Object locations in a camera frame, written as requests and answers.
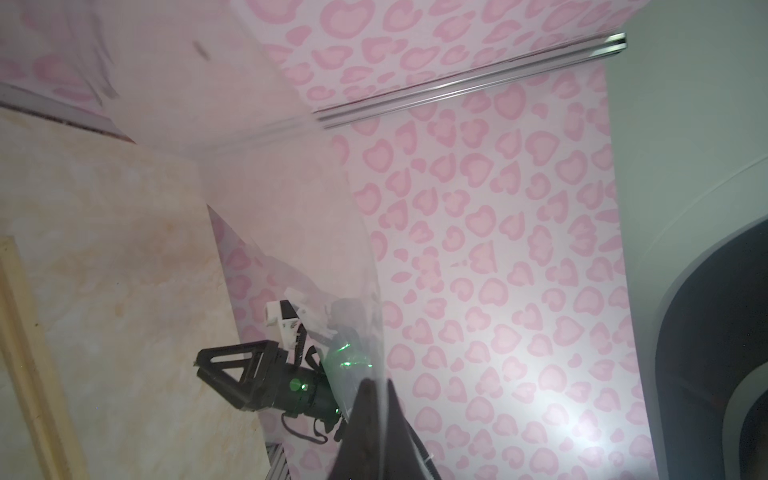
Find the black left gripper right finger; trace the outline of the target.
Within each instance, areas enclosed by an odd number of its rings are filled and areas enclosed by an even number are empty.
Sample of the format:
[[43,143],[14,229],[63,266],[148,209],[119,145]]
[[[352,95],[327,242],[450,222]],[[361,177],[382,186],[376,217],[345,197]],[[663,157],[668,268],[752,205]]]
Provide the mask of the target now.
[[388,414],[383,447],[383,478],[387,480],[440,480],[425,444],[406,420],[394,384],[387,381]]

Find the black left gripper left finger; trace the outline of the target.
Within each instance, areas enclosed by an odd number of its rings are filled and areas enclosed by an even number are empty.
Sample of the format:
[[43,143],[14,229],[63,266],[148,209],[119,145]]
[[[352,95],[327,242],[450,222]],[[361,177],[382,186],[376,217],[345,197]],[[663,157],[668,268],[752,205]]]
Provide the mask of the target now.
[[381,476],[382,422],[376,382],[359,386],[349,423],[328,480],[374,480]]

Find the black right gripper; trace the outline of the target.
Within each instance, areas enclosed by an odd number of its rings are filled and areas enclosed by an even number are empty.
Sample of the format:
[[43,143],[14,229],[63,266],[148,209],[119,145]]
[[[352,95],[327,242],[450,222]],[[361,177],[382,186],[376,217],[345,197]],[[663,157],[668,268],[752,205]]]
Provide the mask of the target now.
[[286,417],[319,421],[324,432],[343,423],[320,351],[311,345],[295,365],[276,341],[202,349],[197,376],[237,410],[277,409]]

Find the clear acrylic sheet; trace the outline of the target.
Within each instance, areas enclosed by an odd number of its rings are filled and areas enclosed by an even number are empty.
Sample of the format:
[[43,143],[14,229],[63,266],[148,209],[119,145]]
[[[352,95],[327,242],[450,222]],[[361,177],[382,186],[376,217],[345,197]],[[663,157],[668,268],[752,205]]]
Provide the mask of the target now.
[[[87,479],[255,479],[251,414],[195,374],[237,332],[210,214],[289,287],[363,309],[369,237],[327,135],[227,1],[5,1],[1,77],[45,54],[102,136],[1,114],[1,239],[18,247]],[[1,475],[33,446],[1,408]]]

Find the light wooden picture frame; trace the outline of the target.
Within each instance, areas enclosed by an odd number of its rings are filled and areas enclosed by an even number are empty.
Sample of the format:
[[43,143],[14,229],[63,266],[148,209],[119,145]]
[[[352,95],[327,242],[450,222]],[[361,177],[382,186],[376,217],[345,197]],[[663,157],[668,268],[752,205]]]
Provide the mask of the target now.
[[87,479],[83,449],[10,236],[1,239],[1,352],[44,477]]

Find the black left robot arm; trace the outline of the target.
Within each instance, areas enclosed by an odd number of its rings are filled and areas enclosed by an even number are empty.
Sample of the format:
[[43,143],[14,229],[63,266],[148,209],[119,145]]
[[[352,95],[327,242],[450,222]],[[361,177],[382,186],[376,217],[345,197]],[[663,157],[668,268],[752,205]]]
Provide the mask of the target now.
[[[733,236],[666,308],[654,379],[673,479],[767,476],[767,224]],[[332,479],[437,479],[395,387],[362,382]]]

